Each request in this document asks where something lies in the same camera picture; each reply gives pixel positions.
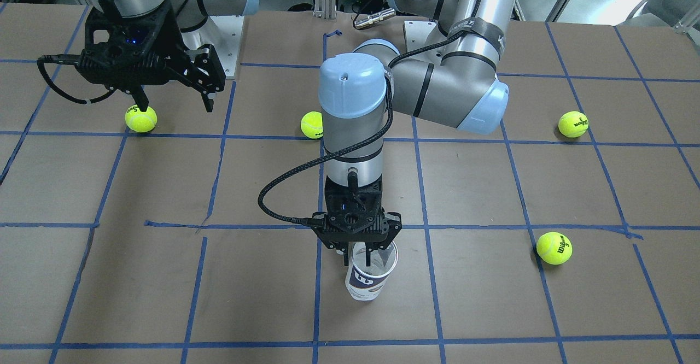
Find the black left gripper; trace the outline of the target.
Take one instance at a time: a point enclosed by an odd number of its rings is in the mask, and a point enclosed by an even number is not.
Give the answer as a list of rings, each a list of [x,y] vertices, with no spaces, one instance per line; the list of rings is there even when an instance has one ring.
[[[342,250],[343,265],[352,264],[355,242],[370,250],[387,250],[402,230],[401,215],[382,207],[383,177],[365,186],[343,186],[325,179],[325,212],[312,216],[312,229],[328,249]]]

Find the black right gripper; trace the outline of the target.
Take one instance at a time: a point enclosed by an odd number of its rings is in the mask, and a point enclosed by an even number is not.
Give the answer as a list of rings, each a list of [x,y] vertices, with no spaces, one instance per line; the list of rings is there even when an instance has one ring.
[[[142,17],[113,22],[92,8],[85,23],[85,47],[77,71],[92,84],[129,90],[138,110],[147,112],[143,85],[177,80],[199,92],[205,111],[213,111],[226,75],[217,49],[204,44],[185,50],[171,6],[160,6]]]

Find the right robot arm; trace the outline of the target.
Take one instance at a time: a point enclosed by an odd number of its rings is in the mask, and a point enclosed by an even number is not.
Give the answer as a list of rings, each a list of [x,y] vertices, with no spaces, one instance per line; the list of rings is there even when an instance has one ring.
[[[108,93],[130,95],[145,111],[143,88],[177,81],[202,97],[207,112],[225,87],[227,42],[215,17],[257,13],[259,0],[90,0],[85,45],[75,69]]]

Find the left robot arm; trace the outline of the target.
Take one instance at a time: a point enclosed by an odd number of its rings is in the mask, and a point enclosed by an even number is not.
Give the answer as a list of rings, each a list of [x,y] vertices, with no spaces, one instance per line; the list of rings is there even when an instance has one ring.
[[[326,210],[312,228],[345,259],[355,242],[387,249],[400,215],[382,207],[383,135],[402,113],[477,134],[500,124],[509,89],[497,78],[515,0],[388,0],[436,22],[422,48],[371,39],[320,68]]]

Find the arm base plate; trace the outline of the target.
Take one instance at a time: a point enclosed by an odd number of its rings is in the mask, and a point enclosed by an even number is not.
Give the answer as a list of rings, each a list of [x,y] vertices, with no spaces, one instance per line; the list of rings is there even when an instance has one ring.
[[[407,51],[417,50],[447,40],[447,36],[442,34],[437,22],[405,20],[403,29]]]
[[[238,58],[240,57],[243,27],[246,17],[235,16],[213,16],[212,22],[217,30],[215,31],[215,48],[217,48],[220,63],[224,69],[227,80],[234,80],[237,76]]]

